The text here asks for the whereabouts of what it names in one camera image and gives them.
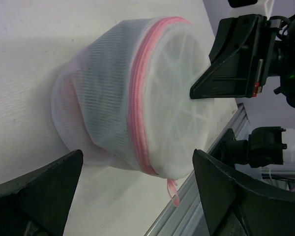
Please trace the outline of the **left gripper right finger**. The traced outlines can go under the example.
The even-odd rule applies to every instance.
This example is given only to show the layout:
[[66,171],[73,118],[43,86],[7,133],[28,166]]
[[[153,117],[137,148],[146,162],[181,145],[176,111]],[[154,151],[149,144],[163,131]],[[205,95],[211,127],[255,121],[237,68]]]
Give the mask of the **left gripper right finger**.
[[[227,166],[223,173],[234,181],[236,200],[230,213],[239,236],[295,236],[295,193],[274,187]],[[222,236],[226,223],[210,223],[211,236]]]

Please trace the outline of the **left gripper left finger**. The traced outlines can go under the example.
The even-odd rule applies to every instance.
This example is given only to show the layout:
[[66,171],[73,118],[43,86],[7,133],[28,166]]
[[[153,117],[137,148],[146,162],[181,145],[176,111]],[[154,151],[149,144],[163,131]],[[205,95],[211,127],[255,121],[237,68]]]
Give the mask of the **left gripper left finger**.
[[0,236],[61,236],[83,166],[75,150],[0,184]]

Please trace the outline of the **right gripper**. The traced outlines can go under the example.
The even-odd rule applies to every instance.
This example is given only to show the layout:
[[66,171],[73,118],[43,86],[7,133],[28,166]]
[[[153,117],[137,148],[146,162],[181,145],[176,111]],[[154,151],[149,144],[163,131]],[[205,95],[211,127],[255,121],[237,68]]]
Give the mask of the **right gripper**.
[[260,9],[270,20],[279,21],[273,51],[265,16],[222,19],[209,53],[211,65],[191,87],[191,99],[251,98],[267,77],[279,76],[280,86],[273,92],[284,95],[295,108],[295,14],[271,17],[271,0],[264,0]]

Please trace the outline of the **white mesh laundry bag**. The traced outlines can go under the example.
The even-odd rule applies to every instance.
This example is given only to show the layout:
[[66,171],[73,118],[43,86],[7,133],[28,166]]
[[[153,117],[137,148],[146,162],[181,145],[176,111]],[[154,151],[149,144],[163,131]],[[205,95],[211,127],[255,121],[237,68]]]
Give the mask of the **white mesh laundry bag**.
[[184,18],[124,20],[83,47],[53,87],[51,114],[69,150],[86,164],[164,178],[175,206],[177,181],[209,136],[214,100],[190,98],[210,60]]

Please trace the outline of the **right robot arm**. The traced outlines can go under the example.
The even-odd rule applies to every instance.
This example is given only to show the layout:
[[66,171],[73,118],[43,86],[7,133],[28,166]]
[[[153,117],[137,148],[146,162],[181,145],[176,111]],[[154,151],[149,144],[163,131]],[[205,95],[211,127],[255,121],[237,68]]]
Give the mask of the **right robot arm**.
[[[191,99],[252,98],[269,77],[278,76],[275,94],[295,108],[295,14],[272,16],[271,0],[231,0],[209,53],[210,67],[190,89]],[[218,160],[252,168],[295,162],[295,130],[259,127],[247,140],[227,141]]]

